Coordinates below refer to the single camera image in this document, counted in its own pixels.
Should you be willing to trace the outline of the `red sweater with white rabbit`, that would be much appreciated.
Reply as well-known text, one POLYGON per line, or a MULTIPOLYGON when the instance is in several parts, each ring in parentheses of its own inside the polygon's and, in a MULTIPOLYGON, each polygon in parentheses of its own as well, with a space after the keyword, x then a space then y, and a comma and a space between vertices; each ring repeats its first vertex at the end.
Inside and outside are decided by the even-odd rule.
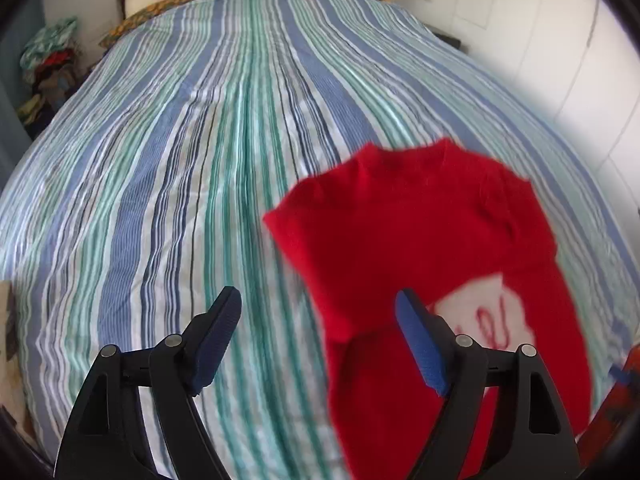
POLYGON ((588 426, 586 344, 555 240, 532 185, 500 162, 448 140, 370 144, 264 221, 320 315, 330 416, 355 478, 406 478, 442 406, 396 321, 405 288, 483 347, 536 347, 570 426, 588 426))

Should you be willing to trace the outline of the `pile of colourful clothes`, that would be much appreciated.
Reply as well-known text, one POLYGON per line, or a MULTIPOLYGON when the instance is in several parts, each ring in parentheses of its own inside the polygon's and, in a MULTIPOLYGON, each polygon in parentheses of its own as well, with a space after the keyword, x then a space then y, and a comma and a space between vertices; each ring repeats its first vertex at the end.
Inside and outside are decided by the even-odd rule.
POLYGON ((35 140, 78 87, 78 18, 61 18, 36 32, 23 49, 20 67, 32 96, 17 117, 35 140))

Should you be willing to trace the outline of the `patterned cushion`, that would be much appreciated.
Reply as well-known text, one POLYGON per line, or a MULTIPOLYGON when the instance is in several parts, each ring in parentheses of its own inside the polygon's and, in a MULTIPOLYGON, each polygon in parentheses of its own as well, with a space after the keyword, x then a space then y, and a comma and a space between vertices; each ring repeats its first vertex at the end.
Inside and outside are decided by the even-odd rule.
POLYGON ((9 281, 0 284, 1 330, 1 411, 9 415, 9 422, 29 445, 37 440, 25 399, 25 389, 18 352, 17 314, 12 286, 9 281))

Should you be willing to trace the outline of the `blue green striped bedspread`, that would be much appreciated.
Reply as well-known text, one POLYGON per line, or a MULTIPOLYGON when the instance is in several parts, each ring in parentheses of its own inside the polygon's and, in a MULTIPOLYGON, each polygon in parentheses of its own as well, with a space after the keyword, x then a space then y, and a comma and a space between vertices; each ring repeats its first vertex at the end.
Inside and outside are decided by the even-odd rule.
POLYGON ((498 79, 378 0, 194 0, 120 38, 1 195, 27 405, 54 460, 99 348, 152 346, 224 286, 243 312, 198 398, 239 479, 344 479, 319 326, 262 215, 364 144, 444 136, 533 181, 593 402, 639 333, 639 268, 596 179, 498 79))

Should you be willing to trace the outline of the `white wardrobe doors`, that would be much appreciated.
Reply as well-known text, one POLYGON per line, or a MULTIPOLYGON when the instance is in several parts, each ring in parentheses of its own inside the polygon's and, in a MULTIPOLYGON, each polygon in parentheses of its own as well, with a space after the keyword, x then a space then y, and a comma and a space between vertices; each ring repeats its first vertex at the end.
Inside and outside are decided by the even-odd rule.
POLYGON ((452 30, 592 168, 638 190, 639 57, 603 0, 458 0, 452 30))

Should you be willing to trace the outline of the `dark wooden nightstand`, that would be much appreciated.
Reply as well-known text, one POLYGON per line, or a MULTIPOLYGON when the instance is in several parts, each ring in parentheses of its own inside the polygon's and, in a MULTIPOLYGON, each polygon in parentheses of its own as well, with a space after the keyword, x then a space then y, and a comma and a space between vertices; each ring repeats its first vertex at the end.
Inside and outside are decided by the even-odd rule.
POLYGON ((437 29, 435 27, 431 28, 431 32, 439 39, 442 40, 445 44, 449 44, 450 47, 453 47, 454 49, 462 52, 462 53, 466 53, 468 52, 468 50, 466 50, 465 45, 463 44, 463 42, 455 37, 452 36, 451 34, 448 34, 448 32, 443 32, 440 29, 437 29))

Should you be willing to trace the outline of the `teal blue curtain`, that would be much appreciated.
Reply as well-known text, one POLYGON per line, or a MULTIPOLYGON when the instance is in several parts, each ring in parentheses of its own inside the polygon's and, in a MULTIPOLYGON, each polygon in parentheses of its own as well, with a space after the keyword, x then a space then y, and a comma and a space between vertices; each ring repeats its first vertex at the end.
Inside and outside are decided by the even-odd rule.
POLYGON ((42 0, 25 0, 1 32, 1 187, 32 144, 16 109, 30 98, 20 58, 28 40, 46 22, 42 0))

